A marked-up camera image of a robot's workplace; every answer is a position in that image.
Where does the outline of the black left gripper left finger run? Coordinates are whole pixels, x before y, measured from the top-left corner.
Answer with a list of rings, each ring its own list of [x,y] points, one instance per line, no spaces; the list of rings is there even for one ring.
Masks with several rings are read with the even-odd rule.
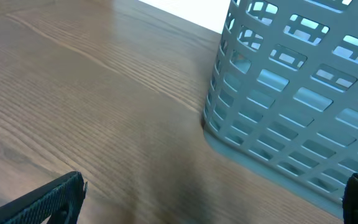
[[[71,171],[0,207],[0,224],[76,224],[88,183]]]

